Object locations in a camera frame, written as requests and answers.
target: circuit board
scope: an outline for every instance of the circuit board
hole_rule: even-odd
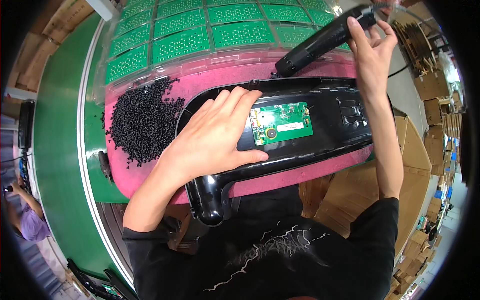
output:
[[[313,135],[306,102],[253,108],[250,121],[257,146]]]

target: pink foam pad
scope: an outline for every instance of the pink foam pad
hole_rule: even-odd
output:
[[[221,69],[208,70],[201,73],[179,77],[180,82],[174,83],[170,91],[170,97],[185,98],[190,101],[197,94],[214,86],[235,84],[254,79],[269,79],[270,73],[276,72],[275,63],[266,62],[242,66],[229,66]],[[316,62],[308,68],[302,70],[298,76],[332,76],[355,78],[355,66],[349,61],[339,56],[331,62]],[[112,125],[113,106],[118,97],[106,95],[105,99],[105,128],[108,130]],[[105,137],[107,142],[107,153],[112,170],[112,176],[120,192],[127,198],[131,198],[133,193],[145,181],[152,171],[156,161],[136,166],[136,162],[127,165],[128,154],[121,148],[115,149],[110,135]],[[319,162],[310,166],[285,171],[274,175],[260,177],[252,180],[246,180],[235,183],[229,191],[230,197],[240,197],[258,192],[265,192],[281,187],[297,184],[307,180],[319,178],[328,174],[335,173],[342,169],[354,166],[365,161],[372,151],[371,147],[345,154],[339,157]],[[170,204],[188,203],[186,191],[181,188],[174,195]]]

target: clear plastic tray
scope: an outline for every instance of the clear plastic tray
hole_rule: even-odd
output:
[[[166,76],[278,61],[322,28],[325,12],[342,13],[334,0],[130,2],[106,24],[93,90],[97,104]],[[135,14],[122,18],[124,9]],[[353,60],[345,45],[320,60],[338,55]]]

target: hand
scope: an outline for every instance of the hand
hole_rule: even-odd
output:
[[[237,86],[232,92],[223,90],[215,101],[207,100],[163,151],[157,166],[176,174],[181,186],[200,176],[267,160],[263,151],[237,150],[250,109],[261,96],[260,91]]]
[[[22,188],[20,187],[20,185],[18,185],[18,183],[14,181],[14,182],[12,182],[11,186],[12,186],[12,188],[13,188],[12,194],[18,195],[18,193],[19,193],[20,190],[22,189]]]
[[[366,102],[386,99],[388,70],[393,49],[397,44],[395,32],[387,22],[379,20],[377,24],[385,31],[386,38],[381,39],[374,26],[369,29],[371,38],[367,38],[355,18],[349,17],[347,24],[352,35],[348,45],[352,49],[357,65],[357,85],[360,95]]]

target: black t-shirt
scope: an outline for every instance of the black t-shirt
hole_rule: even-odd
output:
[[[196,255],[168,248],[161,230],[125,229],[135,289],[150,299],[382,300],[390,289],[398,200],[374,203],[343,238],[299,216],[233,219],[210,229]]]

